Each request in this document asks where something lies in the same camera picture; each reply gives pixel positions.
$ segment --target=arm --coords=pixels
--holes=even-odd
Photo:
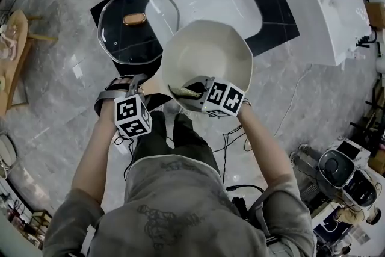
[[[119,79],[116,83],[127,83],[129,80]],[[71,189],[79,189],[90,195],[101,204],[106,186],[108,149],[116,133],[114,122],[114,100],[105,100],[96,122],[90,141],[76,169]]]
[[[271,185],[283,175],[294,177],[289,157],[256,117],[252,107],[242,104],[238,119],[245,130],[267,184]]]
[[[104,215],[100,204],[106,184],[108,148],[116,132],[114,100],[105,100],[99,120],[72,180],[70,193],[58,208],[48,227],[44,257],[78,256],[89,225]]]
[[[260,223],[262,216],[267,228],[264,232],[279,236],[286,250],[291,251],[290,255],[314,256],[312,219],[300,199],[287,154],[255,116],[251,106],[243,104],[238,119],[268,184],[266,192],[249,210],[251,221]]]

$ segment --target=hand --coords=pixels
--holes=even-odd
[[[113,84],[129,84],[130,78],[117,79]],[[106,125],[115,126],[115,102],[113,99],[105,99],[103,101],[102,110],[100,111],[99,121]]]

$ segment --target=gray marble floor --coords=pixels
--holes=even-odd
[[[23,71],[29,107],[10,110],[0,123],[19,156],[10,179],[36,209],[53,213],[64,200],[97,120],[94,100],[118,75],[97,42],[90,14],[100,1],[17,0],[14,5],[27,14],[44,16],[43,21],[34,22],[33,31],[59,37],[56,43],[35,43]],[[11,3],[2,0],[0,7],[8,8]],[[366,60],[348,60],[345,71],[298,63],[291,57],[289,43],[255,58],[248,97],[288,153],[304,142],[323,150],[338,135],[349,133],[349,122],[364,112],[364,100],[376,79],[376,51],[362,52]],[[171,136],[172,104],[165,110]],[[238,123],[195,115],[194,125],[215,150],[223,146],[222,133]],[[265,187],[252,152],[243,150],[244,141],[240,138],[229,147],[226,184]],[[215,157],[222,169],[223,152]],[[111,146],[103,202],[106,211],[122,204],[123,170],[129,162],[128,153]],[[247,188],[237,193],[246,196],[247,204],[257,196]]]

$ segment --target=white appliance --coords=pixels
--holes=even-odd
[[[371,34],[363,0],[287,0],[300,36],[293,55],[305,63],[338,66]]]

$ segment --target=gray t-shirt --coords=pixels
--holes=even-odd
[[[311,218],[299,195],[294,178],[278,179],[252,207],[257,229],[239,217],[212,167],[178,155],[143,158],[131,167],[124,205],[107,214],[72,190],[51,221],[43,255],[79,255],[91,225],[88,256],[310,257]],[[280,241],[267,246],[267,235]]]

